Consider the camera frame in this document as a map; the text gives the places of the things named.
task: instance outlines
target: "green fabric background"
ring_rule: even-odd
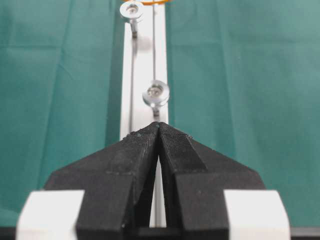
[[[0,226],[53,170],[119,140],[119,3],[0,1]]]
[[[320,0],[174,0],[169,122],[279,190],[320,226]]]
[[[119,139],[120,0],[0,1],[0,226],[51,171]],[[320,226],[320,0],[167,4],[170,124]]]

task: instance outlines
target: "screw head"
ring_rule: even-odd
[[[120,7],[120,14],[127,23],[138,21],[144,13],[144,5],[139,1],[126,1]]]
[[[151,108],[160,108],[168,102],[170,98],[170,89],[164,82],[154,80],[142,94],[142,98],[145,104]]]

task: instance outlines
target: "orange object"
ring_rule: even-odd
[[[158,1],[141,1],[143,5],[153,5],[153,4],[165,4],[167,2],[170,2],[171,0],[158,0]]]

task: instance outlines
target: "hex socket screw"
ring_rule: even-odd
[[[144,5],[139,1],[126,1],[120,7],[120,14],[126,23],[131,25],[132,37],[138,36],[138,22],[142,20]]]
[[[170,98],[170,89],[164,82],[154,80],[142,94],[142,98],[144,103],[152,108],[153,116],[158,118],[160,108],[165,105]]]

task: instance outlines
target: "metal screw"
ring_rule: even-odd
[[[153,116],[159,117],[159,109],[165,105],[170,98],[170,89],[162,81],[154,80],[149,88],[142,94],[145,104],[153,110]]]
[[[132,37],[138,36],[138,22],[142,20],[144,5],[139,1],[126,1],[120,7],[120,14],[126,23],[131,25]]]

